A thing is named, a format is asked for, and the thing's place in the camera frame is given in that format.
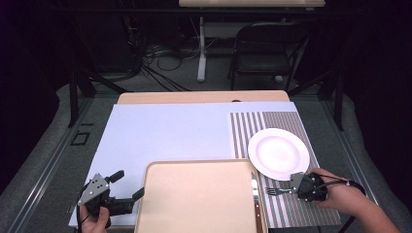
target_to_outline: chair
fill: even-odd
[[[240,29],[227,75],[230,89],[234,88],[236,75],[288,76],[288,91],[298,51],[308,34],[298,22],[256,22]]]

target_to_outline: beige tray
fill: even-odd
[[[249,159],[151,163],[135,232],[257,232],[252,172]]]

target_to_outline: striped placemat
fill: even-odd
[[[232,133],[234,157],[249,158],[248,144],[252,136],[265,128],[280,128],[290,131],[306,145],[309,150],[309,171],[319,167],[309,139],[304,130],[298,112],[254,112],[231,113],[230,125]],[[289,188],[290,182],[279,182],[259,174],[260,193],[266,212],[269,228],[303,227],[340,224],[340,217],[335,210],[320,209],[313,203],[297,199],[296,194],[269,196],[265,187]]]

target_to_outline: human hand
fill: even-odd
[[[88,216],[86,206],[80,206],[80,219],[85,220],[82,223],[82,232],[84,233],[107,233],[106,223],[109,220],[109,210],[104,207],[100,207],[99,218],[96,219],[93,216]]]
[[[312,172],[321,175],[321,178],[325,183],[336,181],[336,179],[347,181],[347,179],[337,177],[324,169],[314,168]],[[356,187],[347,186],[344,183],[330,184],[326,187],[327,199],[322,202],[314,201],[314,203],[321,208],[334,209],[351,216],[356,216],[361,212],[362,208],[373,204],[372,201],[370,201]]]

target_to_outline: silver fork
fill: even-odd
[[[266,187],[265,191],[268,195],[271,196],[279,196],[283,193],[292,193],[291,189],[283,189],[283,188],[276,188],[276,187]]]

